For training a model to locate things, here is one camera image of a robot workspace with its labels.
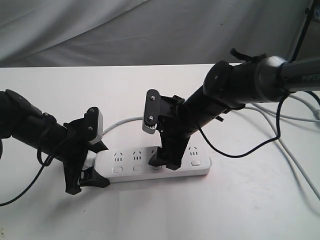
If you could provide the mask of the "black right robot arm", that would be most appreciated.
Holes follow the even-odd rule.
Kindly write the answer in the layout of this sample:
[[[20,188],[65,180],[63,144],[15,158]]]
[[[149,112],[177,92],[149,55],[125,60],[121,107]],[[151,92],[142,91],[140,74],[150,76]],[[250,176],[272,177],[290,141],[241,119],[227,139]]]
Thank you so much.
[[[161,139],[148,161],[151,166],[179,169],[191,135],[212,120],[220,120],[221,114],[242,110],[247,104],[282,106],[292,93],[320,88],[318,58],[286,61],[266,54],[248,56],[235,49],[230,53],[241,64],[217,62],[187,99],[163,96],[156,89],[147,91],[142,129],[149,134],[158,131]]]

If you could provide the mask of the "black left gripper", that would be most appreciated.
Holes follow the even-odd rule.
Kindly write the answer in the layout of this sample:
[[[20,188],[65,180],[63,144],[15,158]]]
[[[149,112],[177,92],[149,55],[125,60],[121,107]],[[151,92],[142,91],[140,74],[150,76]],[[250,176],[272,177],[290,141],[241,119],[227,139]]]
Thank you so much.
[[[95,143],[93,124],[80,118],[64,126],[67,127],[67,139],[62,145],[65,192],[76,195],[81,192],[81,187],[108,187],[109,179],[101,176],[93,167],[82,170],[88,150],[94,153],[108,150],[102,140]]]

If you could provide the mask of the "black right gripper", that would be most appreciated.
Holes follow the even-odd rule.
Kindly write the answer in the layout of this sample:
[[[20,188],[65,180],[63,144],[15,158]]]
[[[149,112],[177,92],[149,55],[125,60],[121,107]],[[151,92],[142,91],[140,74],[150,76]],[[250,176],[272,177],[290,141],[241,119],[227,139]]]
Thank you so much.
[[[174,171],[179,169],[195,129],[193,123],[192,112],[183,98],[177,95],[161,96],[156,127],[160,133],[161,147],[152,154],[148,164],[153,167],[166,166]]]

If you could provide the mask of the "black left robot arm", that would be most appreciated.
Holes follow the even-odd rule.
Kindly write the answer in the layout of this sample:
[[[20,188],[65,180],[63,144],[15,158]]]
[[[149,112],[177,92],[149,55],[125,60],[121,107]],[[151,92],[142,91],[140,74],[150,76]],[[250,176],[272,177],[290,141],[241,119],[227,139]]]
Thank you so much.
[[[84,169],[89,151],[97,154],[108,149],[102,136],[103,115],[96,106],[82,118],[60,125],[20,94],[10,89],[0,93],[0,138],[13,137],[35,148],[39,163],[46,167],[53,159],[61,161],[68,194],[76,195],[82,187],[110,185],[94,167]]]

